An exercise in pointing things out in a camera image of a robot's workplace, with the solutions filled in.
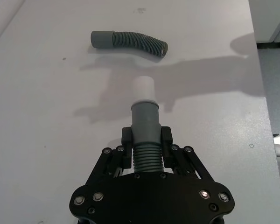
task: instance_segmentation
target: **screw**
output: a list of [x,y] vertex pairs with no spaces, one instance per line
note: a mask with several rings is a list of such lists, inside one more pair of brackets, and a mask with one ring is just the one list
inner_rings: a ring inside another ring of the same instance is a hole
[[218,211],[218,206],[216,204],[211,203],[209,205],[209,208],[211,211]]
[[178,147],[177,147],[176,145],[172,145],[172,146],[171,146],[171,149],[174,150],[174,151],[176,151],[176,150],[178,149]]
[[93,195],[92,199],[95,201],[95,202],[99,202],[100,200],[102,200],[104,197],[103,193],[101,192],[97,192]]
[[165,179],[165,178],[166,178],[166,174],[160,174],[160,177],[161,177],[162,179]]
[[229,201],[228,196],[227,196],[226,194],[224,194],[224,193],[220,193],[220,194],[219,194],[219,198],[220,198],[221,201],[223,201],[223,202],[228,202],[228,201]]
[[104,151],[104,153],[105,153],[105,154],[108,154],[108,153],[110,153],[110,152],[111,152],[111,149],[109,149],[109,148],[104,148],[104,150],[103,150],[103,151]]
[[122,152],[122,151],[124,150],[124,148],[123,148],[122,146],[118,146],[118,147],[117,147],[117,150],[118,150],[119,152]]
[[85,201],[85,198],[83,196],[78,196],[78,197],[75,198],[74,204],[75,205],[81,205],[81,204],[84,203],[84,201]]
[[185,151],[188,152],[188,153],[189,153],[189,152],[192,152],[192,148],[189,147],[189,146],[186,146],[186,147],[185,147]]
[[204,198],[204,199],[210,198],[210,194],[209,194],[206,190],[201,190],[201,191],[199,192],[199,194],[200,194],[200,196],[201,196],[202,198]]
[[88,209],[88,214],[93,214],[93,213],[95,213],[95,209],[93,208],[93,207],[90,207],[89,209]]

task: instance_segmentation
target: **white table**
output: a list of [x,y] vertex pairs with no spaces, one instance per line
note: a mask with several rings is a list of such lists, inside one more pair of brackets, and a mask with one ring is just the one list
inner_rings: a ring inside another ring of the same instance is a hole
[[[90,47],[92,30],[164,40],[165,58]],[[0,223],[73,224],[68,204],[131,124],[132,80],[236,207],[280,224],[280,178],[247,0],[27,0],[0,38]]]

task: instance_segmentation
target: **bent hose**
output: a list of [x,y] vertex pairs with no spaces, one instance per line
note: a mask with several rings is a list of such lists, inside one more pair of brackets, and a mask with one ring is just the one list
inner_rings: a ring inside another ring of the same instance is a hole
[[164,57],[168,50],[166,42],[135,32],[92,31],[91,44],[99,49],[140,49],[158,57]]

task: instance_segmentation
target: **white plastic cap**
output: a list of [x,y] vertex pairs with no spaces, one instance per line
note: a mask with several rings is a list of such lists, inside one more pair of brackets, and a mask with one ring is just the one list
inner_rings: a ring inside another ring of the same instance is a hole
[[154,80],[149,76],[140,76],[133,81],[134,102],[155,100]]

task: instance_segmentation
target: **black metal plate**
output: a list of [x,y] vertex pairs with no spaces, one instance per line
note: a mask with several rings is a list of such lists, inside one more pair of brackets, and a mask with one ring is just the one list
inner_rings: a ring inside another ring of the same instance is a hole
[[[216,217],[230,213],[234,200],[230,191],[222,184],[186,176],[163,173],[139,173],[124,175],[92,185],[78,188],[70,200],[71,213],[96,224],[209,224]],[[203,199],[199,192],[206,190],[209,199]],[[94,193],[104,197],[95,202]],[[219,199],[219,193],[229,196],[228,202]],[[82,205],[75,205],[74,199],[84,196]],[[218,211],[209,209],[211,203]],[[93,207],[95,212],[88,214]]]

